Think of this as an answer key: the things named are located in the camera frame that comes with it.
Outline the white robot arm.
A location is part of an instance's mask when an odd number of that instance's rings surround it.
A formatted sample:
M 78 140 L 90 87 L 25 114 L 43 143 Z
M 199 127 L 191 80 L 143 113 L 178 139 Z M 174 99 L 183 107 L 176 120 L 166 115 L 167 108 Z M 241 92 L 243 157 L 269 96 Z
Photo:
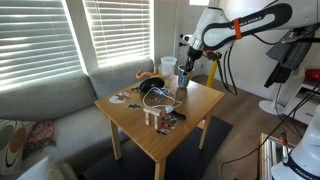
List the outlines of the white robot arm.
M 188 36 L 186 71 L 207 50 L 218 50 L 231 41 L 271 29 L 290 29 L 320 22 L 320 0 L 274 0 L 263 9 L 229 20 L 224 10 L 207 7 L 198 20 L 195 32 Z

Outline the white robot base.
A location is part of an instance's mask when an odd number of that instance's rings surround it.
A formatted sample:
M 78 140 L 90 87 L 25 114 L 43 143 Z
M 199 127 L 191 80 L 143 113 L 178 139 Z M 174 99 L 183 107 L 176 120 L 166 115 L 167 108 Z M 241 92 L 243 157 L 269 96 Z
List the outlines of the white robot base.
M 271 168 L 274 180 L 320 180 L 320 105 L 302 140 Z

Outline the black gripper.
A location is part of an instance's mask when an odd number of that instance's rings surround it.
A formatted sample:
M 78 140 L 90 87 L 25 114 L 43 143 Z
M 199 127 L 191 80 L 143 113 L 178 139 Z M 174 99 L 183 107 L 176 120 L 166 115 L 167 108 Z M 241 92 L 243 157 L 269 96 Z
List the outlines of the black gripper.
M 194 69 L 194 62 L 202 56 L 202 52 L 189 47 L 187 52 L 186 72 L 191 72 Z

